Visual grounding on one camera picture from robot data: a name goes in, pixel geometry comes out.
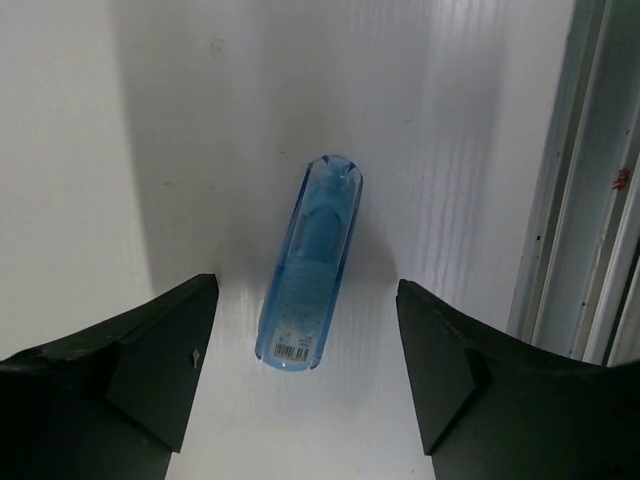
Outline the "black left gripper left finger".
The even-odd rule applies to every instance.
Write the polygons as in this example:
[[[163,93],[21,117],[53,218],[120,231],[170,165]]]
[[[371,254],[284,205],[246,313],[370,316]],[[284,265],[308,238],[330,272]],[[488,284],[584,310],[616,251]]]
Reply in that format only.
[[[183,445],[219,287],[199,274],[1,363],[5,479],[162,479]]]

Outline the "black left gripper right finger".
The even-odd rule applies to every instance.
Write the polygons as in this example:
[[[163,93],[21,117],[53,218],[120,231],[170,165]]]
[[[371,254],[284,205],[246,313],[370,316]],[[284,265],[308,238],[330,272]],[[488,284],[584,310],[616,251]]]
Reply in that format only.
[[[639,365],[536,348],[401,280],[399,330],[439,479],[635,479]]]

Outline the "aluminium mounting rail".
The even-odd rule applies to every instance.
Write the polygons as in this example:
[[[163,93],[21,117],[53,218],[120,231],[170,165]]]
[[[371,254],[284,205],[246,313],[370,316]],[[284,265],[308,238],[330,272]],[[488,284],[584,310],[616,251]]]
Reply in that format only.
[[[574,6],[508,330],[597,365],[639,356],[635,1]]]

